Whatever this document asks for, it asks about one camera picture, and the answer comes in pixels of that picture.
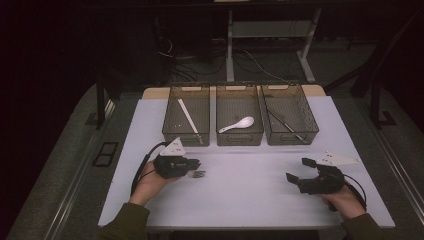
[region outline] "white tabletop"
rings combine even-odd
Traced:
[[[218,147],[215,100],[211,100],[211,144],[185,147],[187,158],[201,161],[206,177],[183,177],[168,185],[146,206],[151,229],[322,229],[340,226],[317,196],[301,194],[285,173],[314,178],[317,170],[301,158],[318,159],[325,151],[360,158],[330,97],[308,97],[319,133],[309,146],[269,146],[264,135],[257,147]],[[99,225],[114,219],[127,202],[134,174],[143,157],[164,141],[166,99],[140,100],[125,141]],[[162,148],[153,153],[154,158]],[[364,165],[339,167],[354,177],[367,194],[368,212],[381,227],[394,222]]]

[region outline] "spoon bowl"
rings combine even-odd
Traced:
[[[219,129],[218,133],[223,133],[233,128],[248,128],[252,126],[254,122],[255,119],[253,117],[245,117],[233,125]]]

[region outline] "white triangular marker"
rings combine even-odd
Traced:
[[[160,152],[161,156],[184,156],[185,150],[180,138],[176,138],[165,149]]]
[[[326,152],[319,160],[316,161],[317,164],[326,165],[326,166],[340,166],[340,165],[349,165],[362,163],[359,158],[350,158],[345,157],[336,153]]]

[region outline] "dark green sleeve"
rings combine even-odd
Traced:
[[[115,219],[100,230],[97,240],[147,239],[146,223],[149,213],[142,206],[125,203]]]
[[[349,239],[352,240],[389,240],[387,234],[381,230],[368,213],[342,223]]]

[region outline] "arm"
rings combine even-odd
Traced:
[[[143,169],[143,176],[130,197],[125,203],[115,219],[104,226],[97,237],[98,240],[107,239],[147,239],[146,223],[149,210],[144,208],[147,202],[154,198],[166,186],[166,184],[177,180],[164,179],[154,171],[153,162],[148,162]]]
[[[352,240],[388,240],[374,219],[356,199],[356,196],[344,186],[339,192],[321,195],[325,203],[333,203],[343,219],[342,227]]]

